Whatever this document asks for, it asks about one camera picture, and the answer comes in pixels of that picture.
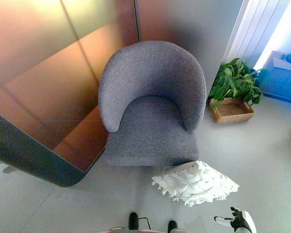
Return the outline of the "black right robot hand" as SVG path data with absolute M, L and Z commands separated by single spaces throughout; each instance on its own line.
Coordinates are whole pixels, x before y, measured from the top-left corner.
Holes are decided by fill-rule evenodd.
M 215 216 L 214 221 L 223 226 L 231 227 L 235 233 L 257 233 L 255 223 L 247 211 L 241 211 L 236 207 L 230 209 L 232 218 Z

